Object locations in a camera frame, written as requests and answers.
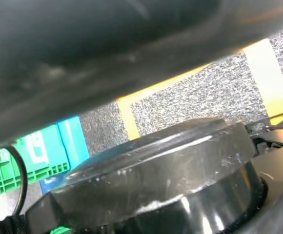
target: green plastic crate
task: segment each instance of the green plastic crate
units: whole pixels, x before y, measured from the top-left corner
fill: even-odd
[[[65,227],[59,227],[59,228],[52,230],[51,234],[71,234],[71,230],[70,230],[69,228],[65,228]]]
[[[18,139],[14,146],[26,164],[29,183],[70,169],[57,125]],[[20,188],[20,185],[20,172],[16,162],[8,151],[0,150],[0,194]]]

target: yellow tape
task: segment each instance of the yellow tape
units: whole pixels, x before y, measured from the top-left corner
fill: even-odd
[[[250,69],[256,81],[269,117],[283,113],[283,75],[269,39],[244,49]],[[278,124],[283,116],[271,120]]]
[[[120,113],[122,116],[125,129],[126,129],[127,136],[129,140],[135,140],[138,138],[139,132],[136,125],[135,117],[133,116],[130,103],[125,99],[118,100],[117,105],[120,109]]]

